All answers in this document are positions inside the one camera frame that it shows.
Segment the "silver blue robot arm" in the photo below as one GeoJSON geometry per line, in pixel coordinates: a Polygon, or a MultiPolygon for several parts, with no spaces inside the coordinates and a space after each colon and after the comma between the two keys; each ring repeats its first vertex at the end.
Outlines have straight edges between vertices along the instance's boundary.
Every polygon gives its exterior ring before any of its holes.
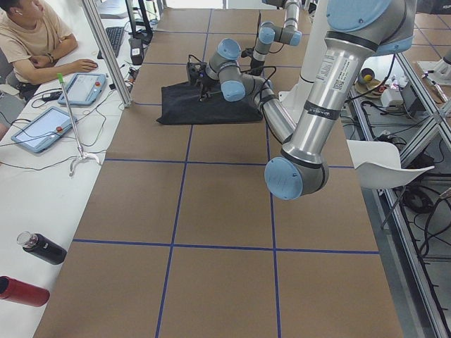
{"type": "Polygon", "coordinates": [[[241,57],[250,57],[250,75],[260,76],[264,69],[266,56],[270,53],[274,42],[297,46],[300,43],[302,33],[298,30],[298,18],[301,9],[301,1],[298,0],[268,0],[263,4],[283,8],[285,21],[282,27],[271,21],[259,22],[257,37],[252,48],[246,48],[241,57]]]}
{"type": "Polygon", "coordinates": [[[322,29],[324,45],[309,95],[294,120],[268,80],[241,71],[239,44],[222,40],[196,72],[202,89],[218,85],[226,101],[249,99],[281,143],[264,178],[272,195],[296,199],[320,190],[328,180],[323,147],[364,61],[408,50],[413,41],[415,1],[321,1],[313,30],[322,29]]]}

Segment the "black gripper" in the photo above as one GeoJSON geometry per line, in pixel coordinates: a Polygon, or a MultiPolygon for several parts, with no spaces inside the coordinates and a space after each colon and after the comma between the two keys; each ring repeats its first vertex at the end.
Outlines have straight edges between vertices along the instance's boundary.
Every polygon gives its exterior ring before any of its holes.
{"type": "Polygon", "coordinates": [[[212,96],[212,88],[216,85],[216,80],[207,75],[207,63],[188,61],[186,70],[189,85],[200,87],[201,102],[207,102],[212,96]]]}
{"type": "Polygon", "coordinates": [[[254,48],[246,48],[241,52],[241,57],[251,58],[250,70],[248,73],[254,76],[260,76],[263,72],[264,64],[265,64],[265,55],[261,54],[258,51],[255,51],[254,48]]]}

